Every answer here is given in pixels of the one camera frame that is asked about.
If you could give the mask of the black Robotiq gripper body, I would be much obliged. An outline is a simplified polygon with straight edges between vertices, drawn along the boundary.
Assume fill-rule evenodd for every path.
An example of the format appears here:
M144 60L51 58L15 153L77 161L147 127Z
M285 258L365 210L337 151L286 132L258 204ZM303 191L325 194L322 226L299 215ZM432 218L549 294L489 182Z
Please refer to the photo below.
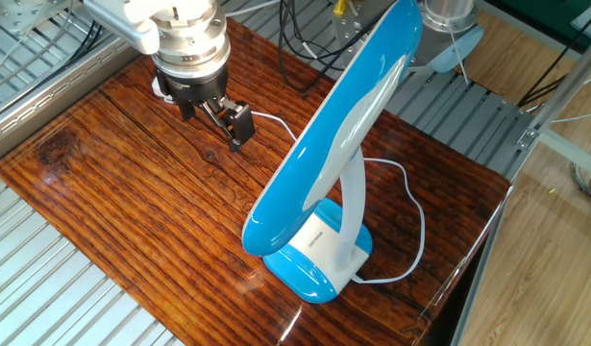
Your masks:
M180 78L156 68L160 90L174 101L198 104L212 99L220 100L227 94L229 81L226 64L209 75L197 78Z

